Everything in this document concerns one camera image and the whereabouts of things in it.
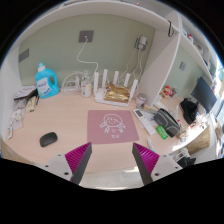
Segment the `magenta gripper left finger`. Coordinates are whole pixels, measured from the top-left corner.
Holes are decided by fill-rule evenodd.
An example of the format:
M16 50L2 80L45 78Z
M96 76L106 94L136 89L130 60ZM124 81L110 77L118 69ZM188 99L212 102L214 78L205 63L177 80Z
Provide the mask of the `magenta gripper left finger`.
M91 142L81 145L65 154L66 161L72 171L71 181L74 184L78 185L81 182L91 154Z

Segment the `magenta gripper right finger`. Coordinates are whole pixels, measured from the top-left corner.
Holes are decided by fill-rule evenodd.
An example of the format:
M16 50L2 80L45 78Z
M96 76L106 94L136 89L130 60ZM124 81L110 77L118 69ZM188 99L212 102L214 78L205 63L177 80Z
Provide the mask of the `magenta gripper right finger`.
M148 185L152 183L151 174L159 160L159 155L138 143L133 143L132 154L138 166L143 184Z

